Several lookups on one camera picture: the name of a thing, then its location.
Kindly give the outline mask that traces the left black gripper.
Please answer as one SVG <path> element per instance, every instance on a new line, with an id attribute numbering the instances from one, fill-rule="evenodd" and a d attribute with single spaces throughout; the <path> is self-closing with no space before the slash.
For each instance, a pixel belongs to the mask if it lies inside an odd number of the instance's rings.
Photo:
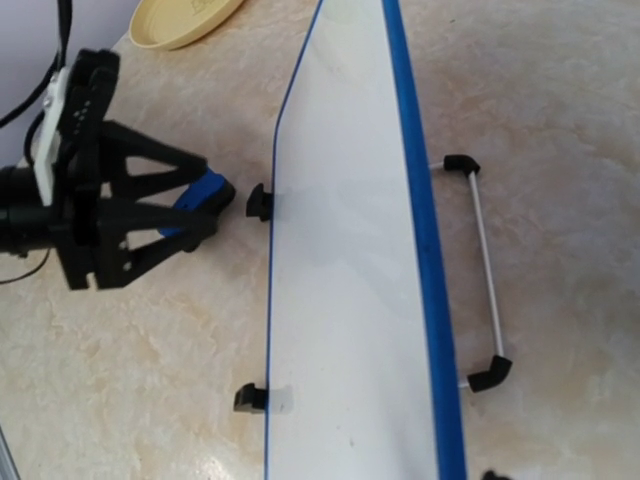
<path id="1" fill-rule="evenodd" d="M 165 170 L 131 173 L 132 158 Z M 63 150 L 48 206 L 33 170 L 1 170 L 1 252 L 24 258 L 32 251 L 54 250 L 70 289 L 86 289 L 90 275 L 99 289 L 123 288 L 217 232 L 212 215 L 130 200 L 193 183 L 207 169 L 202 156 L 105 121 L 96 140 Z M 105 183 L 109 198 L 101 194 Z M 128 242 L 132 233 L 164 229 L 173 233 L 135 248 Z"/>

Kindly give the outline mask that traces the blue whiteboard eraser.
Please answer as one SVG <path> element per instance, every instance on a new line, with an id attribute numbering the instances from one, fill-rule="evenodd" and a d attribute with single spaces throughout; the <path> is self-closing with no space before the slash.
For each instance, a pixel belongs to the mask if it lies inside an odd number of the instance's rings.
<path id="1" fill-rule="evenodd" d="M 235 187 L 221 174 L 208 169 L 197 181 L 191 183 L 173 203 L 180 211 L 204 213 L 217 221 L 221 213 L 236 196 Z"/>

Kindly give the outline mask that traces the small blue-framed whiteboard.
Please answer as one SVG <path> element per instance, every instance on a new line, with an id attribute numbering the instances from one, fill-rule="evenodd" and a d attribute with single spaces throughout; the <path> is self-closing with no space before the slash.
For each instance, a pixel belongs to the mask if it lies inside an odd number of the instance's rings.
<path id="1" fill-rule="evenodd" d="M 273 152 L 269 479 L 463 479 L 454 342 L 401 9 L 320 2 Z"/>

